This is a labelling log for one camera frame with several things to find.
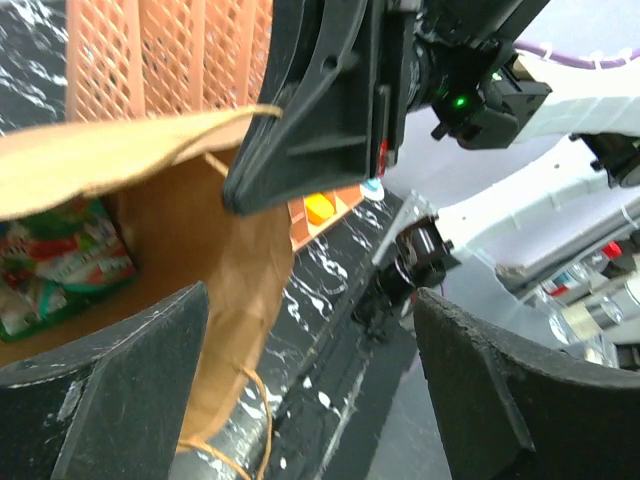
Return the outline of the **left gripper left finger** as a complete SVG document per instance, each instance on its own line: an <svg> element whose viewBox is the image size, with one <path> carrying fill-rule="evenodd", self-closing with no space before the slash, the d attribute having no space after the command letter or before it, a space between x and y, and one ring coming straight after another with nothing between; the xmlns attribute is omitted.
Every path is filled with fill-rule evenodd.
<svg viewBox="0 0 640 480"><path fill-rule="evenodd" d="M208 313L197 283L3 367L2 478L168 478Z"/></svg>

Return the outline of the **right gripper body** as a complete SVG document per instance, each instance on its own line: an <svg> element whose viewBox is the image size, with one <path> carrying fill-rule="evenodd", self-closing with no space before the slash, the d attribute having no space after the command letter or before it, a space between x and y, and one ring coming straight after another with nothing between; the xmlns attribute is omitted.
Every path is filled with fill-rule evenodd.
<svg viewBox="0 0 640 480"><path fill-rule="evenodd" d="M376 1L378 74L370 173L382 175L403 143L406 116L432 109L440 140L478 129L481 83L500 57L498 1Z"/></svg>

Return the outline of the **brown paper bag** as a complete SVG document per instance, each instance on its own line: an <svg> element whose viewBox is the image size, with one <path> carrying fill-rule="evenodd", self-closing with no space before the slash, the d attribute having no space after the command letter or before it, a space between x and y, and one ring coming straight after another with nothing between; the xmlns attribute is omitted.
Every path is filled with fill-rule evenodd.
<svg viewBox="0 0 640 480"><path fill-rule="evenodd" d="M260 479L213 447L256 371L293 266L285 206L248 217L222 191L250 118L271 106L177 117L67 123L1 140L1 223L74 199L98 199L137 275L81 313L19 341L1 341L1 370L144 311L201 283L209 313L176 453L218 460Z"/></svg>

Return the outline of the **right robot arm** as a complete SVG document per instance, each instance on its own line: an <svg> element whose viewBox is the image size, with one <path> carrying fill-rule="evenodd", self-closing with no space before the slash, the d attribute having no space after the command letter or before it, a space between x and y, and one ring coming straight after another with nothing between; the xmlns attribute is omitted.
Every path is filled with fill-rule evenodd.
<svg viewBox="0 0 640 480"><path fill-rule="evenodd" d="M408 113L467 150L557 134L550 151L473 198L401 230L395 259L354 311L370 324L440 284L489 239L567 200L639 182L639 58L574 67L527 57L517 37L540 1L277 1L255 119L223 185L230 211L383 175Z"/></svg>

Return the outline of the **Fox's mint candy bag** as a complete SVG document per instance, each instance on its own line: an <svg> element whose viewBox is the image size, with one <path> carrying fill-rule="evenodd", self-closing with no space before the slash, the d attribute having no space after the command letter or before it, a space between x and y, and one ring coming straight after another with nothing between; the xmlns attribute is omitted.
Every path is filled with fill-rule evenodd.
<svg viewBox="0 0 640 480"><path fill-rule="evenodd" d="M103 203L78 198L1 223L1 341L22 340L103 300L137 275Z"/></svg>

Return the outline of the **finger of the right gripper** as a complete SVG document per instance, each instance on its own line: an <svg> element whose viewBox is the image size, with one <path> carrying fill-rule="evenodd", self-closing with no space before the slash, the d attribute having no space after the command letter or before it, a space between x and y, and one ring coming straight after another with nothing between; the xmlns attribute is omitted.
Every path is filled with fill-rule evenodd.
<svg viewBox="0 0 640 480"><path fill-rule="evenodd" d="M379 33L377 1L273 3L258 101L282 114L251 121L223 186L230 211L250 215L374 172Z"/></svg>

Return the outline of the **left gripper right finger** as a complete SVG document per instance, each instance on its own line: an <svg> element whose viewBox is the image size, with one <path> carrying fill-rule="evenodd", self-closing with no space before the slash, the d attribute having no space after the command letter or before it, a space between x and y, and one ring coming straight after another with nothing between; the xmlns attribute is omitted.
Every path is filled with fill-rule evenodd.
<svg viewBox="0 0 640 480"><path fill-rule="evenodd" d="M542 346L428 289L414 325L452 478L638 478L638 374Z"/></svg>

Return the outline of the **yellow sticky note pad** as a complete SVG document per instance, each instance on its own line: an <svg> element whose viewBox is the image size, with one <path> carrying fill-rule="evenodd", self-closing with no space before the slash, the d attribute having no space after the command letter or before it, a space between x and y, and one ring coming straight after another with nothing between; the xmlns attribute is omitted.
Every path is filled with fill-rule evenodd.
<svg viewBox="0 0 640 480"><path fill-rule="evenodd" d="M307 196L304 206L308 221L316 226L322 225L336 213L332 201L322 193Z"/></svg>

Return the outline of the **pink plastic desk organizer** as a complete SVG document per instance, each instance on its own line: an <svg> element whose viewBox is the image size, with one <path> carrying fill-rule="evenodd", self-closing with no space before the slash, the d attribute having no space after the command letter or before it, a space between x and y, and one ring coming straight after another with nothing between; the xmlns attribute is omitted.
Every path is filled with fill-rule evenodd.
<svg viewBox="0 0 640 480"><path fill-rule="evenodd" d="M271 9L269 1L67 2L67 119L256 103Z"/></svg>

